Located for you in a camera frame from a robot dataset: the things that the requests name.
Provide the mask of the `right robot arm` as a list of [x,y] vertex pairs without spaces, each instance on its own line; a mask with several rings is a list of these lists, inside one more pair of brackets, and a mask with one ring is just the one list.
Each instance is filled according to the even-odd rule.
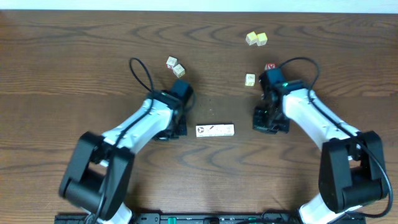
[[288,82],[279,68],[259,76],[263,106],[254,110],[253,128],[287,133],[297,123],[321,151],[319,193],[298,210],[300,223],[336,223],[355,211],[390,198],[381,138],[361,132],[327,108],[301,80]]

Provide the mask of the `green-edged wooden block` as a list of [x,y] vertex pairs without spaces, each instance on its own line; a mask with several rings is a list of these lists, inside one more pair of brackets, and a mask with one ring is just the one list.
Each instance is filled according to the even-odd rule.
[[215,125],[214,134],[217,136],[224,136],[225,135],[224,125],[223,124]]

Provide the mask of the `red-edged spiral block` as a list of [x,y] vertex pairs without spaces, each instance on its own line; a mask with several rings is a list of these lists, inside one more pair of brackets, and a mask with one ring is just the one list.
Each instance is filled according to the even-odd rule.
[[225,136],[233,136],[234,135],[234,125],[233,124],[225,124],[224,125],[224,135]]

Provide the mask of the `green O wooden block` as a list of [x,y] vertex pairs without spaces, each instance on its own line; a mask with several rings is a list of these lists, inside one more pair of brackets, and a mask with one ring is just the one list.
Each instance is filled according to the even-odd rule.
[[196,126],[195,128],[196,131],[196,137],[204,137],[206,134],[206,129],[205,126]]

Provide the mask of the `blue-edged wooden block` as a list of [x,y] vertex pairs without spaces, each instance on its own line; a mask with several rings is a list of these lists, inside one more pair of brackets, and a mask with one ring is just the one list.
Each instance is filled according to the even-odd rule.
[[207,136],[214,136],[216,134],[216,126],[215,125],[206,125],[205,126],[205,134]]

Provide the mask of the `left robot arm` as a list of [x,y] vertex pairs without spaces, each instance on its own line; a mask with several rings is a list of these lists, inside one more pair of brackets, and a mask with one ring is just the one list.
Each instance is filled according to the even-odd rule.
[[192,86],[177,80],[170,90],[153,90],[127,120],[101,135],[78,140],[59,187],[59,195],[88,217],[87,223],[129,223],[124,204],[136,154],[152,139],[168,141],[187,133],[185,105]]

